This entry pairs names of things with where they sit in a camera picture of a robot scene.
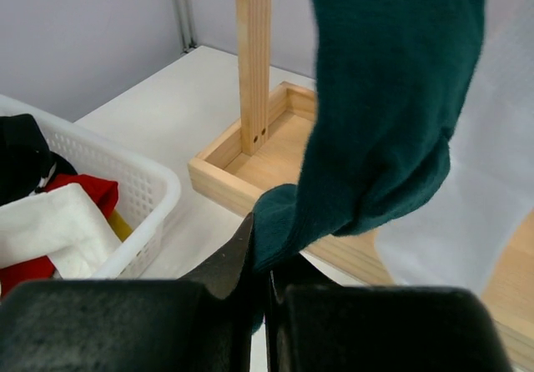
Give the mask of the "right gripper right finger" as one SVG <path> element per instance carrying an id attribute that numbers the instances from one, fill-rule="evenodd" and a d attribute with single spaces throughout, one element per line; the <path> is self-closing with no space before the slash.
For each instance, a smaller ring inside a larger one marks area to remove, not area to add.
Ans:
<path id="1" fill-rule="evenodd" d="M 452 287 L 337 284 L 303 256 L 272 269 L 272 371 L 510 371 L 491 316 Z"/>

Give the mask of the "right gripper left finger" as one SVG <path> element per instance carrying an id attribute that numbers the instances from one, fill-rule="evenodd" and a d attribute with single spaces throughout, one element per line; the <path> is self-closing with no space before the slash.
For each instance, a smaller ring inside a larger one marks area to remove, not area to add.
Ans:
<path id="1" fill-rule="evenodd" d="M 22 284 L 1 305 L 2 370 L 248 370 L 252 230 L 180 279 Z"/>

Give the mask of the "mustard yellow sock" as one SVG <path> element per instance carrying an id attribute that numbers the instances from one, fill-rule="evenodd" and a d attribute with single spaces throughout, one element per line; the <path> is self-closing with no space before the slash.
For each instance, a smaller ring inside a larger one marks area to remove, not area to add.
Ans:
<path id="1" fill-rule="evenodd" d="M 124 242 L 133 232 L 133 229 L 116 210 L 109 215 L 108 224 L 121 242 Z"/>

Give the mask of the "red santa sock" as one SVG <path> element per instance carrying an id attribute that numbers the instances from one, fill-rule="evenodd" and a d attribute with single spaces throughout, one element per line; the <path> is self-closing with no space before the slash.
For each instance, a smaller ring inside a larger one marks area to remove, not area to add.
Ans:
<path id="1" fill-rule="evenodd" d="M 118 184 L 114 181 L 95 178 L 85 174 L 79 176 L 60 174 L 53 182 L 48 184 L 43 193 L 49 193 L 54 189 L 59 189 L 71 183 L 77 183 L 83 188 L 108 221 L 109 215 L 115 210 L 118 202 Z M 47 256 L 31 259 L 5 268 L 1 267 L 1 296 L 7 296 L 10 291 L 21 283 L 35 279 L 49 279 L 54 274 L 59 275 Z"/>

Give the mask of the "black sock white stripes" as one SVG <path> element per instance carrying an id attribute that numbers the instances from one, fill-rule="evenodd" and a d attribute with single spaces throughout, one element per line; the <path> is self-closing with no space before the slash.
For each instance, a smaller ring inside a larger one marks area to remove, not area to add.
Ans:
<path id="1" fill-rule="evenodd" d="M 50 150 L 40 127 L 28 113 L 1 117 L 1 204 L 40 194 L 59 174 L 76 169 Z"/>

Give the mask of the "dark green sock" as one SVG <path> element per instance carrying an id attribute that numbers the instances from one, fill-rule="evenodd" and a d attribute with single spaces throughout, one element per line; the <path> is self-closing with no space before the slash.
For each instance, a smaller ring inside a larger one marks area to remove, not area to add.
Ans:
<path id="1" fill-rule="evenodd" d="M 254 273 L 433 197 L 481 55 L 485 2 L 312 0 L 315 124 L 298 182 L 254 205 Z"/>

